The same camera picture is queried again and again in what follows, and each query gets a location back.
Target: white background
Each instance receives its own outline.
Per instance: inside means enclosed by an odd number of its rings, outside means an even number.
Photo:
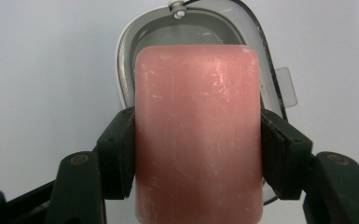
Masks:
[[[8,200],[55,178],[65,156],[92,150],[121,109],[118,36],[168,0],[0,1],[0,190]],[[275,67],[288,66],[290,122],[359,162],[359,1],[248,0]],[[107,203],[109,223],[136,223],[133,198]],[[265,207],[261,223],[305,223],[302,202]]]

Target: pink soap bar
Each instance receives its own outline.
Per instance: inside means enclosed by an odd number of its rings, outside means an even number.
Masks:
[[[135,65],[141,223],[257,223],[259,68],[247,46],[158,46]]]

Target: screw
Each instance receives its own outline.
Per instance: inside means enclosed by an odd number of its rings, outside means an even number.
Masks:
[[[171,13],[177,20],[181,19],[186,14],[186,7],[183,6],[184,3],[184,0],[171,0],[168,4]]]
[[[329,160],[331,160],[333,163],[338,165],[348,165],[350,162],[342,156],[336,155],[336,154],[330,154],[327,156]]]
[[[70,160],[70,162],[72,165],[80,165],[80,164],[85,163],[88,160],[89,160],[89,157],[87,155],[76,155]]]

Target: soap bar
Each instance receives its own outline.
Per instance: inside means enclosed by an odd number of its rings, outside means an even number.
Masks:
[[[155,46],[135,64],[141,223],[257,223],[259,63],[247,46]]]

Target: white wall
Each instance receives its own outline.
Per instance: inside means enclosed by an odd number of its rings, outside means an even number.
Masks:
[[[120,110],[114,61],[131,18],[154,1],[0,0],[0,190],[8,200],[55,178],[60,160],[91,150]],[[257,1],[275,67],[299,103],[288,117],[314,142],[359,162],[359,1]],[[265,208],[262,223],[305,223],[302,202]],[[136,223],[133,199],[109,223]]]

